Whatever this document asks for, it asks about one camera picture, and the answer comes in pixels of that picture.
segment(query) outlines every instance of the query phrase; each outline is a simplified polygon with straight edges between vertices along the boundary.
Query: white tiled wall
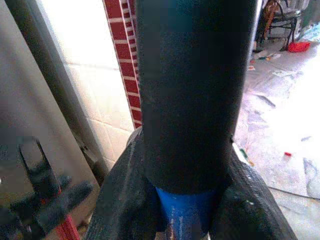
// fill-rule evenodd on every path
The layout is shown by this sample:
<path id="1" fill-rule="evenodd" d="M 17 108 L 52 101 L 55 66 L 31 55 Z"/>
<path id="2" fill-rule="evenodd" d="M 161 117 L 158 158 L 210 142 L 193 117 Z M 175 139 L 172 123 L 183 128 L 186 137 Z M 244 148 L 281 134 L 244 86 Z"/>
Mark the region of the white tiled wall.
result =
<path id="1" fill-rule="evenodd" d="M 107 166 L 134 130 L 102 0 L 37 0 Z"/>

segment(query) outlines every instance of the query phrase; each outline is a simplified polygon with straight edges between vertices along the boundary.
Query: dirty floor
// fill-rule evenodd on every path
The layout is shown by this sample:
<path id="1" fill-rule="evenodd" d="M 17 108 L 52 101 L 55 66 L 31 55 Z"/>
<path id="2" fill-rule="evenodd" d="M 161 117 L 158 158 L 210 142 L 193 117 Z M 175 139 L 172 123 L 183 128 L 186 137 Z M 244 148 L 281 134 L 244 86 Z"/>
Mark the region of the dirty floor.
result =
<path id="1" fill-rule="evenodd" d="M 250 64 L 235 141 L 271 187 L 298 239 L 318 240 L 320 44 L 301 53 L 280 48 L 266 47 L 279 58 Z"/>

